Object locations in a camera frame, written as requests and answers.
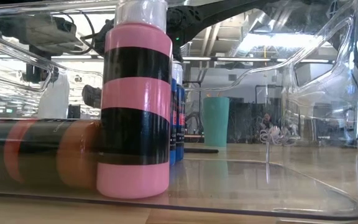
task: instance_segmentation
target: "teal cup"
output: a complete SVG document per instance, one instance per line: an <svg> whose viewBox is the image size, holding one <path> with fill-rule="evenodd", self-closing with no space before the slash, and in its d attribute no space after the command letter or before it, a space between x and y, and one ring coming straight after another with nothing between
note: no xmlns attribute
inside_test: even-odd
<svg viewBox="0 0 358 224"><path fill-rule="evenodd" d="M205 145L226 147L227 123L229 121L229 98L204 98L202 119Z"/></svg>

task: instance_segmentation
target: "transparent plastic wall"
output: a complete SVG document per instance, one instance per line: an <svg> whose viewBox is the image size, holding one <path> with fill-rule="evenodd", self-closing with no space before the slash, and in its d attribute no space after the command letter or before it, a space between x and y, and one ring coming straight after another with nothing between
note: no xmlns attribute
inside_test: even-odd
<svg viewBox="0 0 358 224"><path fill-rule="evenodd" d="M84 16L79 29L112 19L116 3L0 6L0 19L69 15L75 21L74 14L100 12ZM269 11L275 7L281 16ZM95 190L100 99L84 102L83 90L100 95L103 59L83 51L93 41L84 37L100 29L72 30L66 44L40 44L65 49L52 61L29 52L28 42L0 37L0 195L358 220L358 1L270 1L244 16L241 39L226 54L183 55L187 153L171 166L166 192L137 200ZM44 79L23 78L27 65L40 68ZM82 119L62 120L69 105L81 106ZM17 116L8 115L12 110Z"/></svg>

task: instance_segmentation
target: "cable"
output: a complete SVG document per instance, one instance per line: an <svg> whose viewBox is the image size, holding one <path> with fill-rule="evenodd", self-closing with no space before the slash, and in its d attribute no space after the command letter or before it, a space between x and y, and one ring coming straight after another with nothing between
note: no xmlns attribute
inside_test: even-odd
<svg viewBox="0 0 358 224"><path fill-rule="evenodd" d="M91 43L87 43L86 41L84 41L82 38L80 38L81 40L83 40L84 44L86 44L88 46L88 49L82 51L82 52L69 52L69 54L72 54L72 55L83 55L83 54L86 54L88 52L90 52L92 49L93 49L93 45L94 45L94 37L96 36L95 32L94 32L94 27L92 25L92 22L90 20L90 18L88 17L88 15L86 15L83 11L81 10L78 10L82 13L82 15L85 16L85 19L88 21L88 24L89 26L91 27L91 31L92 31L92 41Z"/></svg>
<svg viewBox="0 0 358 224"><path fill-rule="evenodd" d="M65 13L65 12L62 12L62 14L66 15L67 17L69 17L70 20L71 20L71 22L72 22L73 24L75 24L74 19L73 19L69 14L67 14L67 13Z"/></svg>
<svg viewBox="0 0 358 224"><path fill-rule="evenodd" d="M264 144L266 142L271 142L276 146L293 146L295 145L295 140L295 138L283 135L280 128L276 126L270 128L268 131L263 129L259 132L259 141Z"/></svg>

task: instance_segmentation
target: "blue bottle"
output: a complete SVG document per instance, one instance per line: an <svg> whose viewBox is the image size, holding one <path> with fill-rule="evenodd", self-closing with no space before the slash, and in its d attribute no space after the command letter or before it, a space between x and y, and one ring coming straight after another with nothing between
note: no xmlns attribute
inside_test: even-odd
<svg viewBox="0 0 358 224"><path fill-rule="evenodd" d="M172 84L171 84L171 131L170 131L170 151L169 164L173 166L177 157L177 70L176 64L172 64Z"/></svg>
<svg viewBox="0 0 358 224"><path fill-rule="evenodd" d="M179 63L174 63L177 67L177 154L176 161L181 161L185 155L185 89L183 84L183 69Z"/></svg>

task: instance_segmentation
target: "pink and black striped bottle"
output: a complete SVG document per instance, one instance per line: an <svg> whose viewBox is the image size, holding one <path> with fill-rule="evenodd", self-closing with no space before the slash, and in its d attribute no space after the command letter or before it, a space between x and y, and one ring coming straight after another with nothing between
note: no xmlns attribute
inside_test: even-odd
<svg viewBox="0 0 358 224"><path fill-rule="evenodd" d="M169 183L172 42L164 0L120 0L106 36L97 188L144 198Z"/></svg>

